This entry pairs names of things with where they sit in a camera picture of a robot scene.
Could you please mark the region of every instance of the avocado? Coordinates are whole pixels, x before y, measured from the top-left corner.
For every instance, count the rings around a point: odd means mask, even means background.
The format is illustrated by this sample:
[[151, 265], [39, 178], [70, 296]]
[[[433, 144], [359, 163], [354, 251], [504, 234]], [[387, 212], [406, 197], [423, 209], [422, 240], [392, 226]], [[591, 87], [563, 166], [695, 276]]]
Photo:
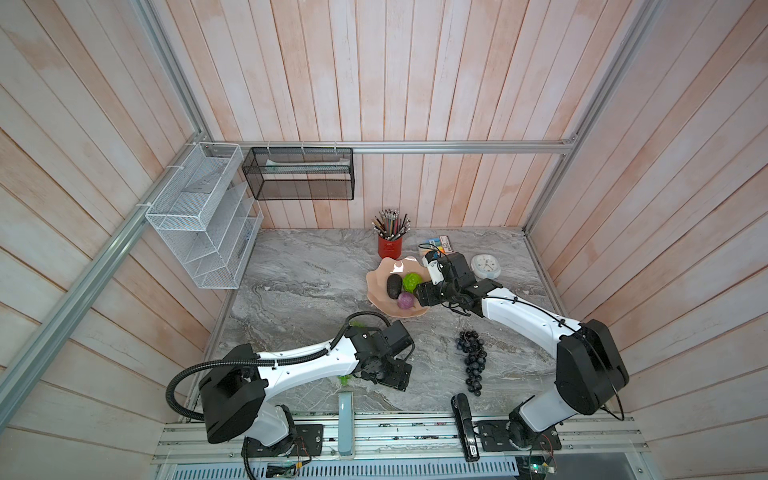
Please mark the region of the avocado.
[[402, 292], [402, 278], [397, 273], [393, 273], [386, 279], [386, 294], [392, 300], [397, 300], [400, 292]]

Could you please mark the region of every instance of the wire mesh basket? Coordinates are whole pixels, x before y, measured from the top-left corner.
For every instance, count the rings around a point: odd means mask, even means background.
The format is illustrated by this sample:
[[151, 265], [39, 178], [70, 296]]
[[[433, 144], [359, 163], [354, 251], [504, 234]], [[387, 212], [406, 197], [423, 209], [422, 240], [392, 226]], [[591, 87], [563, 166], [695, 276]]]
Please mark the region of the wire mesh basket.
[[248, 216], [254, 200], [245, 196], [247, 188], [248, 184], [243, 182], [227, 190], [208, 228], [202, 232], [157, 231], [200, 288], [237, 288], [240, 284], [235, 277], [243, 248], [247, 246], [248, 235], [255, 235], [254, 226], [261, 225], [263, 219], [261, 211], [257, 217]]
[[353, 200], [351, 148], [252, 147], [243, 173], [258, 200]]
[[243, 153], [236, 144], [198, 144], [147, 211], [170, 251], [200, 288], [236, 289], [264, 218], [249, 217], [248, 183], [227, 188]]
[[243, 162], [237, 144], [200, 143], [147, 211], [157, 230], [203, 231]]

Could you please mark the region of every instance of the pink fruit bowl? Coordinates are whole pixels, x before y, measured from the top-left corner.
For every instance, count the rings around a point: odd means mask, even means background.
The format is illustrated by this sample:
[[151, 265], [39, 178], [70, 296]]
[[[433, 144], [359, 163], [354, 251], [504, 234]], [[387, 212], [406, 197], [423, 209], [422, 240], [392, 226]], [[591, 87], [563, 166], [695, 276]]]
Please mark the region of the pink fruit bowl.
[[406, 257], [402, 260], [394, 260], [389, 257], [383, 258], [379, 268], [366, 274], [368, 300], [386, 315], [395, 318], [410, 318], [412, 316], [424, 315], [429, 310], [429, 307], [419, 305], [418, 300], [413, 303], [411, 308], [402, 309], [397, 306], [397, 300], [389, 298], [389, 295], [386, 294], [386, 279], [390, 275], [397, 273], [402, 277], [411, 272], [421, 275], [424, 281], [429, 280], [429, 272], [414, 257]]

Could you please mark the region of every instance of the purple ball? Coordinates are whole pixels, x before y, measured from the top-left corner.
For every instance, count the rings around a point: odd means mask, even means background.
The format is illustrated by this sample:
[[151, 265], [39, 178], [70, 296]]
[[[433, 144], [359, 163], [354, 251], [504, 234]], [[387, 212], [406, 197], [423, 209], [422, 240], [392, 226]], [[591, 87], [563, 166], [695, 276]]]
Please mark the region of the purple ball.
[[416, 297], [414, 297], [412, 293], [402, 292], [397, 297], [397, 306], [402, 309], [408, 309], [413, 306], [415, 301]]

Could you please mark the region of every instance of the light blue object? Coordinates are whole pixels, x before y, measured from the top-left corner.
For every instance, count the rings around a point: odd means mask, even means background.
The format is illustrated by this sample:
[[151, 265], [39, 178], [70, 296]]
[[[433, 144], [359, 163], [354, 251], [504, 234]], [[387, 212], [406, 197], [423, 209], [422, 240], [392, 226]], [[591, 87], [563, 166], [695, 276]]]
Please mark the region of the light blue object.
[[339, 393], [339, 456], [342, 460], [355, 456], [355, 411], [352, 392]]

